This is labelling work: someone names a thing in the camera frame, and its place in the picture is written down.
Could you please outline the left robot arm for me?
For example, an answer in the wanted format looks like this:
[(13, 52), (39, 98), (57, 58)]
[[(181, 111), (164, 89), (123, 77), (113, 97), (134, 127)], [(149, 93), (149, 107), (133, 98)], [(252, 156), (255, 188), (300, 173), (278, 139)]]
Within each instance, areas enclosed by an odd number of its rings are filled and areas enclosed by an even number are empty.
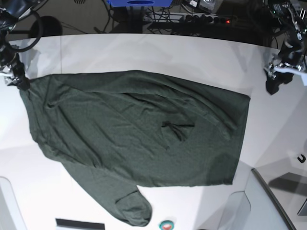
[(288, 84), (294, 75), (307, 76), (304, 39), (307, 37), (306, 10), (296, 0), (269, 0), (267, 5), (272, 16), (285, 28), (286, 37), (278, 54), (264, 67), (266, 91), (273, 95), (279, 86)]

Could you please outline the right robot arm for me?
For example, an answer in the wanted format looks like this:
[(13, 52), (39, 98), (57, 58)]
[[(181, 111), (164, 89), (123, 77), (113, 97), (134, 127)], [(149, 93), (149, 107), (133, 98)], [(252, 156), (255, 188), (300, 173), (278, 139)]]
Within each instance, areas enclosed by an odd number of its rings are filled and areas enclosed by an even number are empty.
[[(7, 86), (15, 86), (22, 91), (30, 88), (30, 82), (25, 76), (24, 63), (20, 60), (19, 54), (32, 49), (43, 35), (43, 22), (34, 10), (40, 3), (40, 0), (9, 0), (0, 7), (0, 75), (4, 77)], [(6, 36), (25, 18), (23, 15), (26, 12), (36, 18), (38, 35), (29, 46), (16, 48), (7, 41)]]

